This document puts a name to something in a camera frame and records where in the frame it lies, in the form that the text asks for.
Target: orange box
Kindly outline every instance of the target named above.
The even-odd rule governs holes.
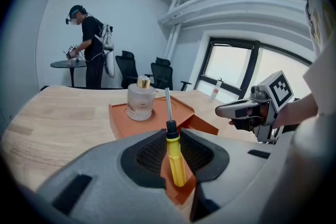
[[[171,97],[173,119],[176,121],[178,130],[180,128],[195,129],[202,132],[217,135],[218,129],[209,123],[201,120],[195,115],[194,110]],[[137,135],[150,131],[166,129],[168,121],[168,109],[165,97],[156,98],[152,116],[146,121],[134,121],[126,114],[127,104],[109,105],[110,125],[116,139],[122,139],[131,135]],[[196,186],[196,178],[184,161],[187,182],[183,187],[174,184],[172,171],[170,169],[168,152],[162,161],[161,177],[166,180],[166,194],[175,204],[184,204]]]

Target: white shirt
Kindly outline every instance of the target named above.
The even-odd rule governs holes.
[[[306,16],[316,61],[303,75],[319,114],[336,112],[336,12],[329,0],[307,0]]]

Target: person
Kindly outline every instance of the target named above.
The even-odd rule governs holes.
[[[336,29],[336,15],[335,11],[329,0],[307,0],[305,14],[307,17],[308,26],[310,28],[310,36],[313,42],[313,49],[318,57],[322,51],[327,48],[329,45],[335,46],[335,29]],[[312,73],[316,74],[316,70],[311,71],[312,66],[307,71],[307,73],[303,76],[307,82],[308,77],[312,77]],[[287,103],[283,109],[280,110],[279,115],[274,123],[273,128],[278,128],[285,125],[294,125],[299,124],[302,121],[316,116],[318,112],[321,110],[321,107],[317,105],[316,98],[319,100],[321,98],[321,93],[315,91],[315,96],[313,93],[308,96],[292,102]],[[331,107],[332,104],[329,104],[328,109],[324,109],[326,111],[333,111]],[[264,117],[267,116],[268,105],[261,106],[260,114]]]
[[[103,24],[88,15],[87,11],[80,5],[73,6],[70,9],[69,17],[70,24],[81,24],[83,32],[83,42],[70,53],[70,57],[74,58],[82,50],[85,50],[86,88],[100,90],[105,59],[103,45],[99,40]]]

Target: man in black shirt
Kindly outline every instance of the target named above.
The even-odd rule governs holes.
[[[82,24],[83,32],[83,42],[70,53],[70,56],[74,58],[80,51],[85,50],[84,56],[87,64],[86,88],[100,90],[104,68],[104,50],[99,38],[101,38],[103,24],[88,15],[86,10],[80,5],[71,8],[69,17],[70,19],[67,20],[67,23],[70,22],[72,25]]]

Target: light wood tabletop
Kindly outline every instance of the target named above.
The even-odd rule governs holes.
[[[218,135],[256,142],[253,133],[236,130],[215,114],[222,103],[199,91],[171,95],[195,115],[219,129]],[[158,90],[156,97],[163,97]],[[114,141],[108,105],[127,102],[127,90],[48,87],[15,116],[1,140],[1,152],[15,179],[36,190],[51,174],[86,150]]]

